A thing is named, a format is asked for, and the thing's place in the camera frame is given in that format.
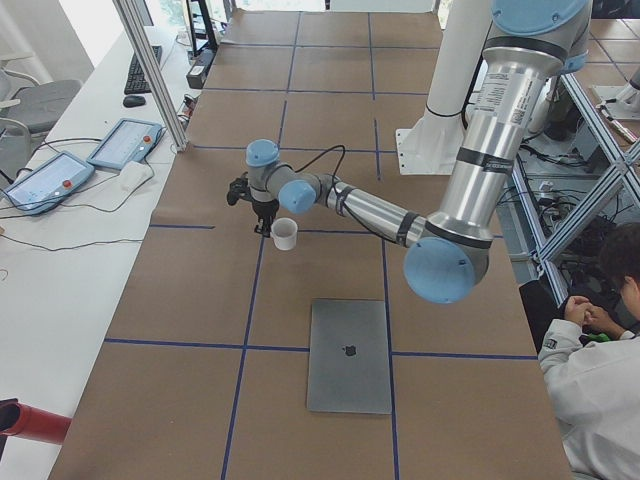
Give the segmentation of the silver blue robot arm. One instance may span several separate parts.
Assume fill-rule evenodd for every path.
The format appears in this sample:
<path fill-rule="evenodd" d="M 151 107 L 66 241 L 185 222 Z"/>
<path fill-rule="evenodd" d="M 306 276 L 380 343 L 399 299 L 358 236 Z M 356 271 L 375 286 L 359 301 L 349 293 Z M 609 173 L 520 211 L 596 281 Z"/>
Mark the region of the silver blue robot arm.
<path fill-rule="evenodd" d="M 247 170 L 228 202 L 250 202 L 264 236 L 275 233 L 279 209 L 328 207 L 405 247 L 404 276 L 418 296 L 440 304 L 463 299 L 488 269 L 489 223 L 545 83 L 585 62 L 591 13 L 588 1 L 453 3 L 424 115 L 397 140 L 403 173 L 448 177 L 430 215 L 336 174 L 294 168 L 266 139 L 248 145 Z"/>

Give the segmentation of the person's clasped hands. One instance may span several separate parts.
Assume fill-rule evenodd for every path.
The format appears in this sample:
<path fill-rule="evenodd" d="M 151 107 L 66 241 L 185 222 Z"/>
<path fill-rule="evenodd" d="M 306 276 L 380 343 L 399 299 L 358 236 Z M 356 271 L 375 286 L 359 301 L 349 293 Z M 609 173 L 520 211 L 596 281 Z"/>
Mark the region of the person's clasped hands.
<path fill-rule="evenodd" d="M 567 299 L 563 318 L 579 327 L 592 323 L 599 310 L 584 296 L 570 296 Z"/>

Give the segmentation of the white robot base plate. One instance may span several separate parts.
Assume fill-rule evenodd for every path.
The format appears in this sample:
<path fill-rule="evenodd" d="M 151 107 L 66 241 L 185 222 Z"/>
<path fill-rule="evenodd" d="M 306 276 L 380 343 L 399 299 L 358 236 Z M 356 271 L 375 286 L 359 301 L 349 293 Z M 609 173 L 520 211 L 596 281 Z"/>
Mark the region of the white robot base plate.
<path fill-rule="evenodd" d="M 397 129 L 395 140 L 401 175 L 450 175 L 463 130 Z"/>

